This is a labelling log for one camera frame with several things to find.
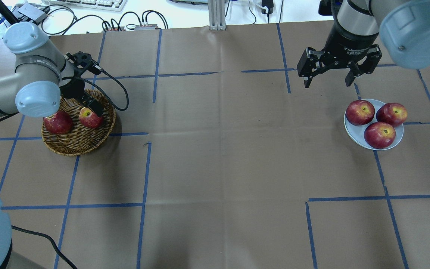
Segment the keyboard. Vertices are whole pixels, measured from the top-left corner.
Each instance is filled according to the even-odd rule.
[[[128,0],[48,0],[51,5],[87,7],[89,9],[121,11]]]

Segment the apple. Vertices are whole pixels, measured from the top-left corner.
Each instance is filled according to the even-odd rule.
[[[43,122],[46,130],[57,135],[68,133],[74,124],[70,115],[62,110],[49,117],[44,117]]]
[[[81,112],[79,112],[79,121],[85,127],[96,129],[102,124],[102,117],[97,116],[92,110],[87,107],[83,107]]]
[[[374,114],[373,104],[366,100],[353,101],[346,109],[346,119],[355,126],[370,123],[374,119]]]
[[[373,148],[387,148],[396,138],[396,130],[391,124],[377,121],[367,126],[364,133],[365,141]]]
[[[399,103],[387,103],[376,113],[377,121],[391,124],[394,128],[403,124],[408,118],[408,111]]]

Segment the wicker basket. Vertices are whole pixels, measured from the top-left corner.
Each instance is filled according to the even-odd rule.
[[[67,112],[74,123],[72,130],[65,134],[54,134],[41,128],[41,136],[46,146],[53,152],[64,156],[76,156],[88,153],[98,148],[109,136],[116,123],[116,110],[109,100],[97,90],[86,90],[104,107],[102,125],[97,129],[85,127],[79,121],[79,112],[82,105],[74,99],[61,98],[59,109]]]

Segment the basket of apples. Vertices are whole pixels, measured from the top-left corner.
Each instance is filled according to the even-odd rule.
[[[358,145],[387,150],[395,147],[404,134],[408,111],[399,103],[374,99],[351,102],[345,112],[345,129]]]
[[[61,98],[59,110],[43,118],[41,136],[53,152],[64,156],[88,153],[108,138],[116,122],[116,111],[97,90],[86,90],[104,107],[102,117],[74,99]]]

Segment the white plate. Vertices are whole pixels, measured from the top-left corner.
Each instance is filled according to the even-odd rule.
[[[394,142],[387,148],[381,148],[381,149],[373,148],[370,145],[368,145],[368,143],[366,143],[364,139],[364,131],[366,130],[367,126],[377,121],[376,112],[384,105],[384,103],[374,99],[363,99],[363,100],[369,101],[371,102],[371,104],[373,104],[374,110],[375,110],[374,119],[368,124],[355,126],[353,124],[350,124],[348,119],[346,119],[346,112],[345,112],[345,129],[349,137],[353,139],[353,141],[355,141],[358,145],[362,146],[363,148],[368,148],[373,150],[387,150],[390,148],[394,148],[399,142],[401,142],[402,136],[404,134],[404,126],[402,124],[394,128],[396,130],[396,138],[394,138]]]

